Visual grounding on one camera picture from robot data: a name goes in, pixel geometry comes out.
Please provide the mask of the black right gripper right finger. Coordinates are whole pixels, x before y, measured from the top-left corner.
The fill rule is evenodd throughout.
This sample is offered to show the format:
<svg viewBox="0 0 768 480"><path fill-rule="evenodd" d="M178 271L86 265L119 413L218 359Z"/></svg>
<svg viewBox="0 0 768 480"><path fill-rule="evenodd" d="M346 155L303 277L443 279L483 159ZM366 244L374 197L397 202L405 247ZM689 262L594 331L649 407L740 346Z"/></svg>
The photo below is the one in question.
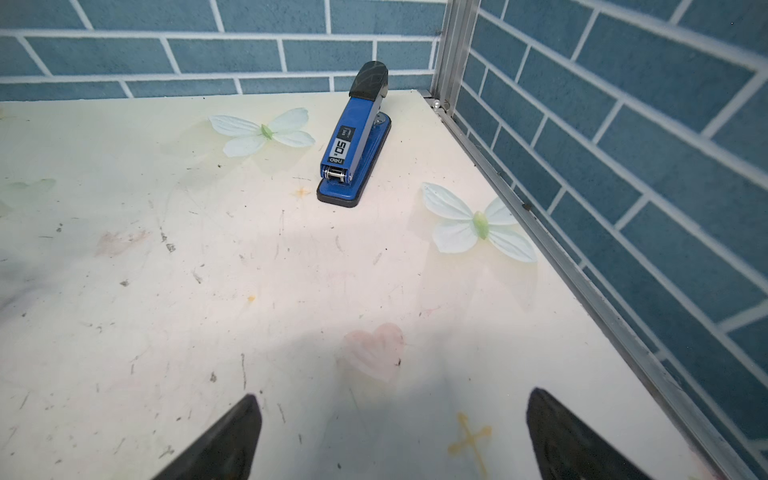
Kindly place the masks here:
<svg viewBox="0 0 768 480"><path fill-rule="evenodd" d="M526 423L544 480L650 479L542 388L530 393Z"/></svg>

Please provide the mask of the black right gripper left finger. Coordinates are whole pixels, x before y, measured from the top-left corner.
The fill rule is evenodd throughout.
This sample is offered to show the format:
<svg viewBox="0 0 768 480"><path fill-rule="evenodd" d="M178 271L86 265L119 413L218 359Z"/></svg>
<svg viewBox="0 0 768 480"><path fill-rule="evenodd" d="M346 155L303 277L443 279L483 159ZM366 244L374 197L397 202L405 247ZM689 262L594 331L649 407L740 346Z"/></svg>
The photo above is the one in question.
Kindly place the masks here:
<svg viewBox="0 0 768 480"><path fill-rule="evenodd" d="M246 394L155 479L248 479L261 428L257 398Z"/></svg>

